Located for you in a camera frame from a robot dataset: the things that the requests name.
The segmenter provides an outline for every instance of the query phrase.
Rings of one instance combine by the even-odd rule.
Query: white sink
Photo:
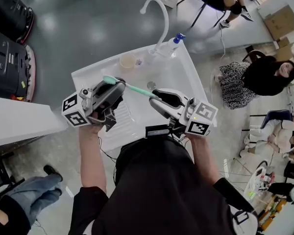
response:
[[[143,57],[153,48],[154,46],[148,46],[130,51],[143,63],[129,71],[120,68],[119,58],[122,53],[73,72],[76,91],[92,87],[102,81],[104,75],[111,75],[121,77],[128,84],[145,90],[148,90],[148,82],[152,82],[157,89],[176,89],[188,97],[194,96],[207,102],[201,81],[185,46],[181,45],[176,50],[175,56],[165,62],[155,61],[153,65],[145,64]],[[105,132],[103,128],[99,133],[104,151],[110,151],[145,137],[146,126],[169,123],[169,120],[150,106],[148,100],[147,96],[125,89],[123,102],[115,110],[117,124],[109,132]]]

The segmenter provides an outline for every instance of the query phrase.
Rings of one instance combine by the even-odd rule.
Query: sink drain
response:
[[[153,91],[154,89],[156,89],[156,83],[152,82],[152,81],[148,82],[147,88],[150,89],[151,91]]]

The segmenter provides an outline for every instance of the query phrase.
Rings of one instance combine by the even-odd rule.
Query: cup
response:
[[[120,65],[125,69],[134,68],[136,56],[132,53],[125,53],[120,57]]]

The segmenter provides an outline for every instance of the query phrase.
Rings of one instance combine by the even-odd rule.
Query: concrete floor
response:
[[[209,101],[211,101],[210,93],[210,74],[218,72],[221,65],[229,64],[233,61],[241,61],[246,55],[244,50],[229,52],[220,61],[221,55],[206,56],[196,58],[197,72],[201,78],[204,89]],[[250,114],[265,114],[269,110],[287,109],[286,92],[282,92],[277,96],[259,97],[254,99],[247,107],[236,110],[229,110],[223,106],[221,98],[221,89],[218,84],[212,81],[212,92],[214,105],[218,107],[218,127],[214,128],[209,135],[209,143],[213,156],[216,159],[220,172],[224,171],[224,160],[232,165],[232,159],[242,147],[242,129],[248,127]],[[113,150],[110,156],[117,157],[119,150]],[[114,190],[113,170],[115,164],[102,155],[107,176],[107,192],[108,195]],[[247,158],[247,167],[254,171],[256,166],[262,160],[260,156],[251,155]],[[12,173],[17,177],[29,178],[34,175],[44,175],[42,170],[45,164],[51,164],[59,170],[64,177],[62,189],[64,194],[60,200],[54,205],[48,207],[39,215],[39,222],[45,228],[48,235],[68,233],[71,221],[71,213],[73,207],[73,199],[65,191],[66,187],[73,194],[77,194],[80,183],[80,154],[77,139],[77,129],[69,128],[64,132],[48,135],[40,140],[24,146],[17,150],[15,156],[7,161]],[[30,235],[44,234],[41,228],[33,227]]]
[[[163,32],[163,15],[156,3],[149,5],[145,15],[139,13],[145,0],[22,1],[35,12],[27,40],[35,52],[37,65],[33,102],[50,105],[52,109],[74,91],[71,72],[155,44]],[[186,0],[178,8],[167,8],[170,28],[165,41],[181,32],[187,35],[184,42],[189,52],[221,52],[220,28],[212,28],[217,21],[214,9],[207,6],[190,28],[202,4],[199,0]],[[272,41],[255,4],[246,0],[246,5],[255,22],[240,17],[231,28],[224,29],[227,48]]]

